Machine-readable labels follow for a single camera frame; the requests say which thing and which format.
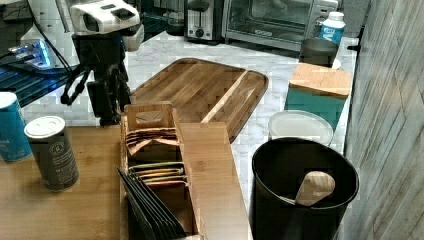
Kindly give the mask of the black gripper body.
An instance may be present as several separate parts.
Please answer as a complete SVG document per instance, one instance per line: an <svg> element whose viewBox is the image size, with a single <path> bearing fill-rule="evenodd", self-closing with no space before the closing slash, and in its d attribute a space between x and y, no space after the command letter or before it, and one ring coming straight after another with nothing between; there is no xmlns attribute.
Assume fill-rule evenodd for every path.
<svg viewBox="0 0 424 240"><path fill-rule="evenodd" d="M97 73L105 73L110 66L117 66L125 83L128 75L123 64L125 46L119 32L94 35L72 35L79 65L72 71L72 79L79 77L90 67Z"/></svg>

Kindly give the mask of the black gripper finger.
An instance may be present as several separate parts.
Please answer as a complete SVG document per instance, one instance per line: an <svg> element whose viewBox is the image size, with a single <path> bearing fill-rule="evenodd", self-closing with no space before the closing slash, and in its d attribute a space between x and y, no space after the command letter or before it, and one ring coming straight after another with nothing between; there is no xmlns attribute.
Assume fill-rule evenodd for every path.
<svg viewBox="0 0 424 240"><path fill-rule="evenodd" d="M117 125L120 117L111 103L106 84L99 81L88 82L87 88L93 113L100 119L100 125Z"/></svg>
<svg viewBox="0 0 424 240"><path fill-rule="evenodd" d="M113 71L115 77L116 96L120 110L123 111L127 104L131 103L130 89L128 86L128 75L124 65L118 65Z"/></svg>

